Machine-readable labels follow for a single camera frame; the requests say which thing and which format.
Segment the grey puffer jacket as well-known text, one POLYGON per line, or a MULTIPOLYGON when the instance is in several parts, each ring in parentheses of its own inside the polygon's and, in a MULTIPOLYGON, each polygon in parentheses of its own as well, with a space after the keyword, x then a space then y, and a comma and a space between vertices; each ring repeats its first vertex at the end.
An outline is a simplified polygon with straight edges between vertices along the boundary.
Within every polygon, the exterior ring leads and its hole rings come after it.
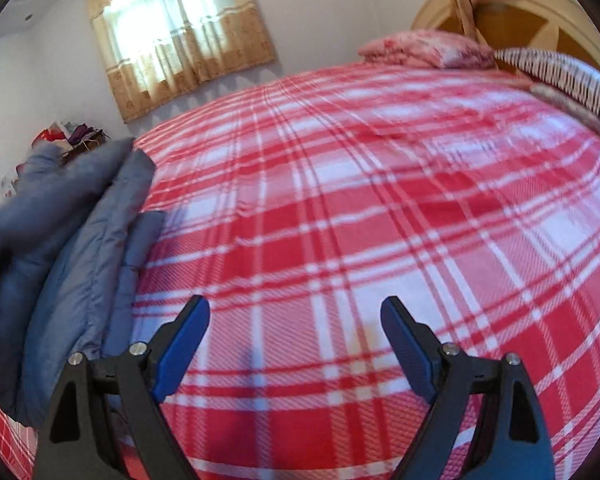
POLYGON ((41 429, 68 357, 131 341, 138 274, 162 230, 143 210, 156 166, 131 138, 63 165, 53 143, 0 206, 0 409, 41 429))

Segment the red plaid bed sheet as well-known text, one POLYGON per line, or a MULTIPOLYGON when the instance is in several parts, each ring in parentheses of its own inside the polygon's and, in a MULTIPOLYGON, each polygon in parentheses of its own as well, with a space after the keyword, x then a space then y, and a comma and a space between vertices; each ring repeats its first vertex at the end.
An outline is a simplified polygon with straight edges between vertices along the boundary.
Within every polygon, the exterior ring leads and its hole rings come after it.
POLYGON ((166 419, 205 479, 379 479, 426 405, 380 325, 401 298, 520 355, 558 478, 600 440, 600 137, 502 72, 351 64, 237 92, 137 142, 166 213, 133 333, 211 320, 166 419))

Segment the dark purple garment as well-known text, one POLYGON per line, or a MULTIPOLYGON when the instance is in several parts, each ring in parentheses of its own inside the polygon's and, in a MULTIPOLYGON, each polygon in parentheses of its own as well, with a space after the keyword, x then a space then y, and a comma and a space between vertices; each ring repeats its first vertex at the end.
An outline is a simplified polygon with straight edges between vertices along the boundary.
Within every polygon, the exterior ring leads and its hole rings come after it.
POLYGON ((100 130, 94 129, 93 127, 88 126, 87 124, 78 125, 73 130, 73 133, 71 133, 70 136, 68 137, 68 142, 71 145, 80 144, 81 142, 85 141, 92 134, 97 134, 97 133, 100 133, 100 130))

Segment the striped pillow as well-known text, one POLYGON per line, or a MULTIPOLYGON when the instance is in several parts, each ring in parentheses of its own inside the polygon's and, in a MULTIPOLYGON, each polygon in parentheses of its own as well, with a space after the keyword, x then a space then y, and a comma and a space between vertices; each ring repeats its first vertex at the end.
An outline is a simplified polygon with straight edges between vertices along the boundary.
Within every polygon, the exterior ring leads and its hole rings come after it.
POLYGON ((600 71, 560 52, 535 48, 496 50, 498 61, 548 84, 600 118, 600 71))

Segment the pink floral pillow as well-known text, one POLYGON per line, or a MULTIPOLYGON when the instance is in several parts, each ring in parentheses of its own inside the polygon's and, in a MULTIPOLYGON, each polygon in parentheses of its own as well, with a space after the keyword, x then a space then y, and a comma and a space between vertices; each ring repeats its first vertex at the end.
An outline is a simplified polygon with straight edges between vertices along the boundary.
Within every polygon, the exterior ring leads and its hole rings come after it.
POLYGON ((437 29, 415 29, 375 39, 358 49, 369 63, 437 70, 490 70, 493 50, 476 40, 437 29))

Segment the wooden headboard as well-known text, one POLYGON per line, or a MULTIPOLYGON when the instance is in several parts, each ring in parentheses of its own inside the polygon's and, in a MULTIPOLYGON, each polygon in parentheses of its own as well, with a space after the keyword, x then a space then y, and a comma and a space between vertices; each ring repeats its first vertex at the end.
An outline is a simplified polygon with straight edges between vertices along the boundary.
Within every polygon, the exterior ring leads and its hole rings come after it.
POLYGON ((600 70, 600 32, 572 0, 482 0, 474 9, 480 42, 565 53, 600 70))

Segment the beige window curtain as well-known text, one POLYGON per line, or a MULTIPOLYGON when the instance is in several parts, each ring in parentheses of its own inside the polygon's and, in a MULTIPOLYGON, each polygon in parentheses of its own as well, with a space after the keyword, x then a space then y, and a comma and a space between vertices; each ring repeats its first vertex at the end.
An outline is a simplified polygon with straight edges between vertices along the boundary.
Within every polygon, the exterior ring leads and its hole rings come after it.
POLYGON ((228 74, 272 63, 254 0, 86 0, 108 84, 132 122, 228 74))

